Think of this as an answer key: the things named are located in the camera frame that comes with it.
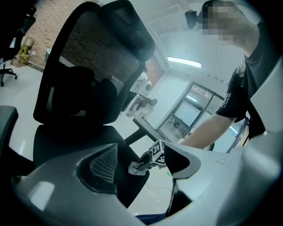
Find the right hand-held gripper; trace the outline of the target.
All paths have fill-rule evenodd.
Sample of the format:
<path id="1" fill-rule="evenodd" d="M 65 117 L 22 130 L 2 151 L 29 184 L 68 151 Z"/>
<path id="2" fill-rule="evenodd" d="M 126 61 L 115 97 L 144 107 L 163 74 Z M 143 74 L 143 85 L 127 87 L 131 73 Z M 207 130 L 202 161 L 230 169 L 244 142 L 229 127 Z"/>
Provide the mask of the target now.
<path id="1" fill-rule="evenodd" d="M 152 144 L 146 154 L 143 154 L 138 161 L 139 171 L 158 167 L 159 169 L 165 168 L 166 163 L 164 159 L 164 144 L 162 139 L 157 140 Z"/>

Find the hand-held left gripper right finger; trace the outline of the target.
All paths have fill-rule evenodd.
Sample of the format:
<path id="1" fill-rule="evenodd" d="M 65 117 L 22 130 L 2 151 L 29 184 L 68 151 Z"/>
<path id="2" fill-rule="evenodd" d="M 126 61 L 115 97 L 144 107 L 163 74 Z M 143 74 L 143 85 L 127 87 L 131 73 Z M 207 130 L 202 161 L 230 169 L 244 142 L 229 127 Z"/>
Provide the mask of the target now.
<path id="1" fill-rule="evenodd" d="M 164 145 L 164 161 L 173 179 L 188 179 L 201 166 L 201 161 L 197 156 L 181 150 L 171 143 Z"/>

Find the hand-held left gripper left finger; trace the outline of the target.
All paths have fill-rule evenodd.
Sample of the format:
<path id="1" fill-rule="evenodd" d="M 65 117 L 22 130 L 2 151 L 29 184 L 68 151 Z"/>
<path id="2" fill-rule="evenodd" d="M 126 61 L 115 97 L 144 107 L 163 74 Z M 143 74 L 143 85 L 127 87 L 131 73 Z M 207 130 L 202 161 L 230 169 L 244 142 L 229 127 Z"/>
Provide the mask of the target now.
<path id="1" fill-rule="evenodd" d="M 103 194 L 117 194 L 114 184 L 118 164 L 116 143 L 99 146 L 98 151 L 82 159 L 76 168 L 80 181 L 91 191 Z"/>

